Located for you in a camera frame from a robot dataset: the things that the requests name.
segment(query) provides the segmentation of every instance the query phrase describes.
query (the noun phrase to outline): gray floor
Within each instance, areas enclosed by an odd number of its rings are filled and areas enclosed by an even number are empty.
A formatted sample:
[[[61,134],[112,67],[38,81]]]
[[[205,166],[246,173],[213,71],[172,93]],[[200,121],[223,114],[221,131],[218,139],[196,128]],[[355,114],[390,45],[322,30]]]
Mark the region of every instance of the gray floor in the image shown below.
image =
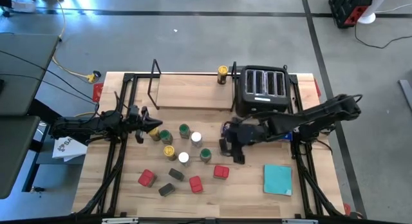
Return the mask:
[[[308,2],[313,13],[329,12],[327,0]],[[406,3],[412,0],[386,0],[380,10]],[[302,0],[64,0],[62,5],[91,10],[86,15],[68,11],[66,34],[57,54],[67,68],[83,73],[99,70],[103,74],[148,71],[153,58],[164,71],[215,71],[219,65],[233,61],[240,65],[287,64],[290,72],[313,73],[321,87],[321,99],[326,99],[305,17],[93,15],[94,10],[302,13]],[[37,6],[58,8],[54,0],[37,0]],[[391,13],[410,14],[412,6]],[[397,80],[412,80],[412,39],[378,50],[359,44],[353,28],[338,30],[330,18],[314,18],[314,25],[334,94],[364,95],[359,103],[362,115],[344,122],[343,128],[367,215],[369,219],[411,223],[412,205],[406,195],[412,187],[408,163],[412,154],[408,138],[412,113]],[[0,32],[60,34],[62,27],[61,14],[0,18]],[[390,39],[411,35],[411,30],[410,18],[381,18],[371,25],[359,25],[357,31],[362,40],[383,45]],[[81,91],[92,93],[92,85],[53,64],[49,70]],[[51,75],[46,80],[66,88]],[[93,109],[48,85],[41,86],[37,98],[67,116]],[[335,135],[330,142],[342,197],[353,204]],[[41,197],[22,194],[19,189],[32,157],[29,153],[12,195],[0,201],[0,219],[70,213],[81,168],[44,165],[35,183],[51,191]]]

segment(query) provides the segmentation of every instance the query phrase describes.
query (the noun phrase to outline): wooden board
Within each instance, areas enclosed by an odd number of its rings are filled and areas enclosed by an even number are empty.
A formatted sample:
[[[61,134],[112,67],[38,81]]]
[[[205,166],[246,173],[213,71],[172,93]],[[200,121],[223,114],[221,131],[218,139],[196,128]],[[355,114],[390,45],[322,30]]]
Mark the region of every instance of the wooden board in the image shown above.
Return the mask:
[[[109,72],[100,99],[100,109],[113,109],[114,91],[119,92],[123,73]],[[312,74],[298,74],[299,88],[305,109],[318,105],[319,99]],[[153,80],[151,93],[156,94],[158,80]],[[184,168],[178,161],[170,162],[163,154],[164,144],[154,142],[145,135],[145,142],[137,144],[134,133],[129,135],[122,179],[118,194],[116,213],[126,211],[128,216],[163,218],[293,218],[303,212],[301,190],[296,163],[291,159],[288,143],[264,143],[244,147],[245,165],[233,163],[232,158],[220,156],[218,139],[220,125],[234,115],[228,111],[202,109],[161,109],[156,110],[147,96],[148,80],[140,79],[137,86],[135,104],[147,106],[150,116],[164,121],[161,129],[168,129],[174,136],[173,145],[178,152],[187,151],[192,165]],[[182,140],[178,134],[180,124],[186,123],[192,130],[203,135],[203,146],[212,151],[208,165],[200,161],[200,149],[191,147],[190,141]],[[312,150],[319,186],[335,205],[344,212],[339,184],[330,151],[323,145],[314,143]],[[105,141],[93,142],[88,147],[73,212],[83,208],[96,193],[104,173],[109,144]],[[292,167],[292,196],[265,194],[263,192],[263,165],[272,163]],[[227,180],[212,177],[213,167],[225,165],[230,168]],[[185,175],[183,182],[171,178],[167,173],[175,168]],[[153,187],[143,187],[137,180],[144,169],[158,175]],[[189,186],[191,176],[200,176],[204,192],[193,194]],[[161,197],[158,189],[172,183],[176,191],[168,197]],[[311,208],[315,212],[313,192],[308,186]],[[106,208],[111,198],[111,187],[106,197]]]
[[[217,83],[210,75],[160,75],[156,104],[160,107],[230,109],[232,78]]]

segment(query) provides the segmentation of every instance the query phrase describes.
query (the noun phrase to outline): red block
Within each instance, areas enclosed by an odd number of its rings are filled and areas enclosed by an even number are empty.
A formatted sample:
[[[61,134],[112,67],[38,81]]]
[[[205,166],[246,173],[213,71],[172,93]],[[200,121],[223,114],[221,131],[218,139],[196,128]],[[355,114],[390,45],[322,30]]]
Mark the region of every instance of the red block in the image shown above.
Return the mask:
[[[214,166],[213,177],[226,180],[229,176],[229,168],[216,165]]]
[[[189,183],[191,185],[193,193],[203,192],[203,186],[201,185],[199,176],[193,176],[192,178],[190,178]]]
[[[152,187],[153,183],[155,182],[157,176],[155,173],[145,169],[142,175],[139,177],[138,183],[145,187]]]

